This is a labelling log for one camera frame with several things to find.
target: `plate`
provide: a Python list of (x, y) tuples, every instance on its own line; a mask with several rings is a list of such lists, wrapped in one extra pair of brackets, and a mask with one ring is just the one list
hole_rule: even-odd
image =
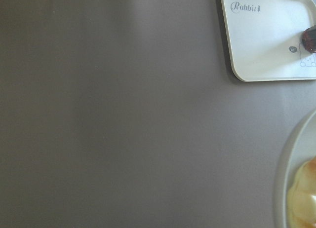
[(276, 228), (287, 228), (286, 194), (298, 168), (316, 156), (316, 110), (304, 117), (291, 133), (281, 154), (274, 188)]
[(316, 79), (302, 43), (316, 24), (312, 0), (222, 0), (234, 74), (242, 81)]

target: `table surface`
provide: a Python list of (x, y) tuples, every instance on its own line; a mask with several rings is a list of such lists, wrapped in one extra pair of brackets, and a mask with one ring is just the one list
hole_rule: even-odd
[(220, 0), (0, 7), (0, 227), (274, 227), (316, 81), (238, 80)]

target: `white plate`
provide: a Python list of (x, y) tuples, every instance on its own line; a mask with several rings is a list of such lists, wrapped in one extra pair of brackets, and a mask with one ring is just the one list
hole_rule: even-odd
[(316, 111), (308, 114), (295, 127), (281, 154), (274, 190), (276, 228), (287, 228), (286, 194), (293, 184), (295, 172), (316, 156)]
[(222, 0), (235, 75), (243, 81), (316, 79), (316, 54), (301, 44), (316, 24), (312, 0)]

